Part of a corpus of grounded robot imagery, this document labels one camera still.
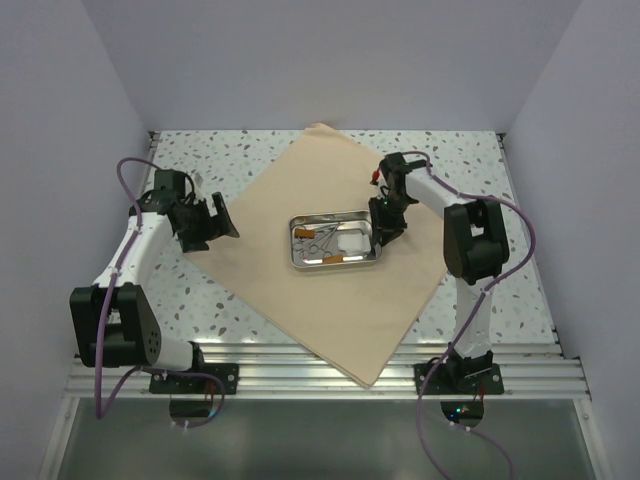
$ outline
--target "cable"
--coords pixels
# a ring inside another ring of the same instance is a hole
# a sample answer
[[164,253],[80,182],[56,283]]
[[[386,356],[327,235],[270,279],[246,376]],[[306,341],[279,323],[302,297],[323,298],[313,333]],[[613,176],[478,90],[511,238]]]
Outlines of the cable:
[[111,297],[113,296],[113,291],[116,286],[116,281],[118,279],[118,272],[122,268],[122,264],[124,263],[129,250],[133,246],[136,238],[138,237],[138,232],[142,228],[142,212],[140,211],[140,205],[136,201],[136,197],[127,185],[127,182],[124,181],[124,177],[122,176],[122,165],[128,162],[137,162],[144,163],[145,165],[149,165],[153,168],[159,168],[157,165],[153,164],[148,160],[143,160],[141,158],[123,158],[118,162],[118,166],[116,167],[116,173],[118,175],[118,181],[124,190],[124,193],[127,195],[131,203],[133,203],[133,208],[136,211],[136,229],[133,230],[129,240],[124,245],[124,248],[120,252],[116,260],[116,264],[114,265],[114,271],[111,274],[111,279],[109,280],[109,286],[107,287],[107,292],[104,297],[104,302],[102,303],[102,309],[100,310],[100,319],[98,321],[98,334],[96,336],[96,361],[95,361],[95,386],[94,386],[94,399],[96,403],[96,417],[100,420],[104,418],[107,414],[111,405],[113,404],[113,400],[116,398],[116,395],[124,385],[124,382],[131,376],[133,372],[139,370],[140,367],[133,367],[127,373],[123,375],[120,379],[116,387],[111,392],[111,395],[107,399],[104,410],[102,409],[102,355],[104,349],[104,331],[107,325],[107,317],[109,316],[109,306],[111,305]]
[[[96,373],[95,373],[95,385],[94,385],[94,399],[95,399],[95,404],[96,404],[96,417],[99,420],[101,420],[102,418],[105,417],[105,415],[107,414],[107,412],[111,408],[111,405],[113,404],[113,401],[115,400],[116,395],[118,395],[118,392],[120,391],[120,389],[122,388],[124,383],[127,381],[127,379],[131,376],[131,374],[142,369],[142,367],[140,367],[140,366],[135,366],[135,367],[129,369],[122,376],[122,378],[118,381],[118,383],[114,387],[113,391],[111,392],[111,395],[109,395],[109,398],[107,399],[107,401],[105,403],[105,406],[104,406],[104,409],[103,409],[102,408],[102,357],[103,357],[103,349],[104,349],[104,332],[105,332],[105,328],[106,328],[106,324],[107,324],[107,317],[109,316],[109,306],[111,305],[111,298],[113,297],[113,291],[115,289],[115,284],[116,284],[116,281],[118,279],[118,272],[122,268],[122,264],[124,263],[124,260],[126,259],[127,254],[129,253],[129,250],[131,250],[131,247],[134,244],[134,242],[135,242],[135,240],[136,240],[136,238],[138,236],[138,232],[142,228],[142,211],[140,210],[140,205],[138,205],[138,202],[136,201],[135,195],[133,194],[133,192],[131,191],[131,189],[129,188],[127,183],[125,182],[124,177],[122,176],[122,165],[124,165],[125,163],[128,163],[128,162],[143,163],[143,164],[148,165],[150,167],[160,169],[160,167],[158,167],[157,165],[155,165],[154,163],[152,163],[152,162],[150,162],[148,160],[143,160],[141,158],[132,158],[132,157],[123,158],[122,160],[120,160],[118,162],[118,166],[116,168],[116,173],[118,175],[118,181],[120,182],[120,185],[122,185],[124,193],[127,195],[129,200],[133,204],[133,208],[134,208],[134,210],[136,212],[136,227],[137,228],[134,229],[133,232],[131,233],[131,236],[127,240],[127,243],[125,244],[124,248],[122,249],[122,251],[120,252],[120,255],[118,256],[118,258],[116,260],[116,264],[114,266],[113,273],[111,274],[111,279],[109,280],[109,286],[107,287],[107,291],[106,291],[106,294],[105,294],[104,302],[102,304],[102,309],[100,310],[100,319],[98,321],[98,333],[96,335],[96,359],[95,359],[96,360],[95,361],[95,372]],[[187,175],[187,177],[189,178],[189,180],[191,182],[191,186],[193,188],[193,181],[191,180],[191,177],[189,177],[188,175]],[[209,375],[209,374],[206,374],[206,373],[192,373],[192,372],[175,372],[175,371],[165,372],[163,370],[157,370],[157,369],[144,369],[143,371],[147,372],[147,373],[152,373],[152,374],[167,373],[167,374],[170,374],[170,375],[177,375],[177,376],[181,376],[181,377],[204,378],[205,380],[210,380],[210,381],[213,381],[215,384],[217,384],[217,386],[218,386],[218,388],[220,390],[220,404],[218,405],[218,408],[216,408],[215,411],[212,411],[211,414],[207,417],[207,419],[205,419],[203,421],[194,422],[194,423],[185,422],[185,424],[183,424],[183,426],[186,427],[186,428],[195,428],[195,427],[199,427],[199,426],[202,426],[202,425],[205,425],[205,424],[209,423],[220,412],[220,410],[222,409],[222,406],[224,405],[224,397],[225,397],[224,384],[220,381],[220,379],[218,379],[217,377],[214,377],[213,375]]]
[[[471,321],[473,320],[473,317],[475,317],[475,315],[478,313],[478,310],[480,309],[480,305],[482,305],[482,302],[486,298],[487,294],[490,293],[490,290],[493,287],[495,287],[498,283],[500,283],[502,280],[504,280],[505,278],[513,275],[515,272],[520,270],[531,259],[531,257],[533,256],[533,252],[534,252],[534,250],[536,248],[536,234],[535,234],[535,230],[533,228],[533,224],[531,223],[531,220],[529,220],[529,218],[525,215],[525,213],[522,210],[520,210],[520,208],[515,206],[513,203],[508,202],[506,200],[503,200],[502,198],[494,197],[493,195],[472,195],[472,194],[469,194],[469,193],[459,192],[458,190],[453,188],[451,185],[449,185],[448,183],[446,183],[444,180],[442,180],[441,178],[439,178],[438,176],[436,176],[433,173],[432,165],[431,165],[431,157],[429,157],[429,155],[426,152],[422,152],[422,151],[418,151],[418,150],[412,150],[412,151],[408,151],[408,152],[403,152],[403,155],[421,155],[421,156],[424,156],[426,158],[426,160],[427,160],[426,168],[427,168],[427,173],[429,174],[429,177],[431,177],[440,186],[442,186],[447,191],[453,193],[454,195],[456,195],[456,196],[458,196],[460,198],[464,198],[464,199],[468,199],[468,200],[492,200],[492,201],[496,201],[496,202],[498,202],[498,203],[500,203],[502,205],[505,205],[506,207],[510,208],[511,210],[513,210],[514,212],[516,212],[518,214],[518,216],[522,219],[522,221],[524,222],[525,226],[527,227],[527,230],[529,231],[530,244],[529,244],[529,250],[528,250],[527,254],[524,256],[524,258],[515,267],[511,268],[510,270],[507,270],[505,273],[503,273],[502,275],[499,275],[498,277],[493,279],[489,284],[487,284],[487,286],[480,293],[480,296],[478,297],[478,300],[476,300],[476,303],[473,306],[473,308],[471,309],[471,313],[469,314],[469,318],[467,318],[466,322],[463,324],[462,328],[458,332],[458,335],[456,335],[456,337],[453,339],[453,341],[449,344],[449,346],[445,350],[444,354],[438,359],[438,361],[433,364],[433,366],[431,367],[431,369],[429,370],[429,372],[425,376],[424,381],[422,382],[422,385],[420,386],[420,391],[418,393],[418,401],[417,401],[417,405],[416,405],[416,429],[418,430],[418,437],[420,438],[420,444],[422,445],[422,449],[424,450],[425,454],[427,455],[427,457],[429,457],[429,460],[431,461],[433,466],[438,470],[438,472],[440,472],[440,474],[444,478],[446,478],[447,480],[453,480],[453,477],[451,477],[444,470],[442,465],[440,465],[440,463],[438,463],[438,461],[434,457],[433,453],[429,449],[429,445],[427,444],[424,432],[422,430],[422,397],[424,396],[424,392],[425,392],[425,390],[427,388],[427,384],[429,383],[429,380],[431,379],[431,377],[433,376],[435,371],[438,369],[438,367],[451,354],[451,352],[455,348],[456,344],[460,341],[460,338],[462,338],[462,335],[464,334],[465,330],[471,324]],[[461,426],[461,425],[456,425],[456,426],[458,428],[466,430],[466,427],[464,427],[464,426]],[[502,455],[507,460],[507,463],[509,464],[509,479],[510,480],[515,479],[515,468],[514,468],[514,465],[513,465],[513,461],[511,460],[511,457],[509,456],[509,454],[505,450],[505,448],[502,445],[500,445],[500,443],[498,443],[496,440],[494,440],[493,438],[489,437],[488,435],[486,435],[486,434],[484,434],[482,432],[478,432],[478,431],[476,431],[474,429],[471,429],[470,431],[474,435],[477,435],[477,436],[485,439],[486,441],[490,442],[491,444],[493,444],[500,451],[500,453],[502,453]]]
[[389,191],[390,189],[386,185],[382,185],[380,187],[380,193],[382,194],[385,200],[389,197]]
[[189,184],[191,185],[191,191],[185,196],[182,203],[184,205],[193,205],[193,202],[196,199],[196,186],[193,183],[193,179],[191,178],[191,175],[189,175],[188,173],[184,173],[184,176],[187,178],[187,180],[189,181]]

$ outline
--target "black mounting bracket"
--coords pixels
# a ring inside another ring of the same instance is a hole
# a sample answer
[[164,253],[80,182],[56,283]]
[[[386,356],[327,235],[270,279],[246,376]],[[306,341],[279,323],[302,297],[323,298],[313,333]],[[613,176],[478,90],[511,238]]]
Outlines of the black mounting bracket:
[[[405,179],[407,174],[426,166],[426,160],[407,163],[400,152],[390,153],[382,159],[378,171],[385,179],[385,198],[369,199],[374,244],[384,247],[404,233],[407,228],[404,212],[409,205],[418,203],[407,195]],[[371,184],[378,185],[377,180],[372,180]]]
[[[153,178],[153,190],[148,190],[138,200],[140,211],[166,215],[183,252],[207,251],[207,242],[223,235],[234,238],[240,236],[220,192],[212,195],[216,214],[210,216],[207,202],[196,201],[195,191],[187,194],[185,181],[194,185],[189,174],[179,170],[158,169]],[[129,215],[135,214],[134,207],[131,207]]]
[[[240,378],[240,366],[237,363],[206,363],[198,373],[207,373],[220,379],[225,395],[235,395]],[[181,377],[179,375],[160,374],[151,377],[149,393],[157,395],[203,395],[207,386],[204,378]]]
[[[413,366],[413,381],[416,393],[420,393],[420,387],[427,373],[431,370],[433,362],[417,363]],[[504,394],[504,384],[500,366],[491,364],[491,368],[473,375],[456,378],[451,374],[446,364],[442,364],[433,373],[424,391],[425,395],[476,395],[483,391],[484,395]]]

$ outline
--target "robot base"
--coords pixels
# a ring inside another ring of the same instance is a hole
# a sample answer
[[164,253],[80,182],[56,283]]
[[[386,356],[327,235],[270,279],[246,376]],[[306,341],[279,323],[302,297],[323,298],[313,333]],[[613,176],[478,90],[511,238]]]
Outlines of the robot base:
[[[413,366],[413,379],[416,385],[416,392],[420,392],[420,387],[427,373],[431,370],[436,359],[428,363],[418,363]],[[466,376],[456,375],[448,366],[442,364],[429,379],[429,383],[424,391],[425,395],[502,395],[504,394],[504,384],[500,366],[492,363],[491,367],[475,374]]]
[[[198,369],[199,373],[208,373],[220,379],[224,385],[225,395],[235,395],[238,388],[237,363],[208,363]],[[151,377],[149,393],[159,395],[202,395],[205,393],[206,380],[204,378],[185,378],[179,375],[156,374]]]

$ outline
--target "glass panel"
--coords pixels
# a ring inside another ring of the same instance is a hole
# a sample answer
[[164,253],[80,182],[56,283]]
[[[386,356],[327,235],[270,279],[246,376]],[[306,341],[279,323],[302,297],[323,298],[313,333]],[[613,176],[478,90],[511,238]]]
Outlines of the glass panel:
[[[451,429],[438,402],[425,411],[427,440],[454,478],[508,478],[491,444]],[[489,402],[479,430],[505,446],[519,480],[595,478],[571,401]],[[232,399],[183,436],[169,428],[166,400],[121,399],[101,421],[93,401],[80,402],[60,478],[441,477],[421,450],[414,402]]]

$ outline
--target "metal base plate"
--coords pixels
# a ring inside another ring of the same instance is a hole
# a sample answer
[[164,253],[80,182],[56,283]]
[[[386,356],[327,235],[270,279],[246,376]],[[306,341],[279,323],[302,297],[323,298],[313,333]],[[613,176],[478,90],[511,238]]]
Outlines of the metal base plate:
[[[213,375],[224,385],[225,395],[235,395],[238,388],[240,367],[237,363],[208,363],[202,367],[202,373]],[[202,378],[185,378],[177,375],[153,375],[149,392],[159,395],[197,395],[204,394],[206,381]]]
[[[426,359],[440,357],[447,345],[405,344],[398,346],[380,378],[370,388],[363,388],[339,370],[327,365],[298,344],[200,343],[207,364],[237,363],[242,373],[236,395],[257,400],[411,400],[416,398],[413,366]],[[495,363],[500,365],[505,394],[495,397],[513,400],[583,400],[589,399],[588,386],[579,360],[562,357],[557,344],[496,344]],[[126,367],[104,370],[104,392],[127,372]],[[73,363],[65,388],[67,397],[93,398],[95,371]],[[149,375],[132,375],[122,386],[118,398],[149,396]],[[455,395],[469,400],[469,395]],[[436,397],[426,397],[436,401]]]
[[[416,386],[416,393],[420,393],[422,382],[432,366],[432,363],[418,363],[413,366],[413,380]],[[445,365],[440,365],[429,380],[424,394],[475,395],[480,391],[481,385],[484,386],[484,395],[502,395],[504,393],[502,374],[500,372],[500,366],[497,363],[492,364],[491,370],[487,372],[463,378],[455,383]]]

